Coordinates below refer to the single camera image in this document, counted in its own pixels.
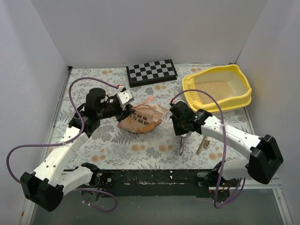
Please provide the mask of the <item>silver metal scoop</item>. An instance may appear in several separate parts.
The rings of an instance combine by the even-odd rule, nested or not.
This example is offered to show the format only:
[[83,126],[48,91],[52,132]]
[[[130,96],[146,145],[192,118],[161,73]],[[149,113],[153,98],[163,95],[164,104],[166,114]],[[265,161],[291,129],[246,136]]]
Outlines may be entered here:
[[180,150],[179,150],[179,156],[182,156],[183,151],[184,151],[184,145],[185,141],[191,136],[191,132],[188,132],[186,134],[180,135]]

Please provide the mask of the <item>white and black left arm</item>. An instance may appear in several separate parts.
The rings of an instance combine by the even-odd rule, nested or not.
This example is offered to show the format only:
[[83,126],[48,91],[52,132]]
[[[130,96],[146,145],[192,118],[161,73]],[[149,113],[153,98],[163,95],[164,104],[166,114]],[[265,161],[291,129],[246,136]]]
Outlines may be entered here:
[[89,91],[85,103],[77,108],[78,113],[69,122],[60,145],[32,173],[25,172],[21,176],[21,186],[28,200],[51,212],[72,190],[82,185],[93,188],[99,184],[100,169],[94,164],[83,163],[66,174],[64,170],[100,126],[101,120],[115,117],[122,121],[134,112],[132,93],[123,87],[120,90],[111,97],[102,88]]

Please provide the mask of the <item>pink cat litter bag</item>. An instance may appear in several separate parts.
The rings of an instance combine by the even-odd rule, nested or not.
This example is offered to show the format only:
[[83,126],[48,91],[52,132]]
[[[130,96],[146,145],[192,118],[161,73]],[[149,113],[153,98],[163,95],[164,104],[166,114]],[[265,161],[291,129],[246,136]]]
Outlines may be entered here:
[[117,127],[133,134],[145,134],[152,131],[163,121],[163,117],[167,115],[168,109],[151,103],[154,99],[150,96],[144,102],[135,105],[135,113],[126,117],[123,121],[118,122]]

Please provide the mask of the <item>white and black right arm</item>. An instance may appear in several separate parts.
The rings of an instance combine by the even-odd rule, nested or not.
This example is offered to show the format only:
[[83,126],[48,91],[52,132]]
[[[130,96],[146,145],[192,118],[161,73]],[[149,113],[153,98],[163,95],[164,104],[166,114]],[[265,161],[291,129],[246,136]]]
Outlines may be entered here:
[[194,112],[183,101],[171,105],[171,119],[176,136],[192,132],[221,141],[225,147],[231,147],[243,155],[243,159],[218,163],[204,177],[208,183],[225,185],[229,180],[252,178],[261,184],[269,184],[284,159],[276,139],[271,135],[264,137],[245,133],[221,120],[210,112]]

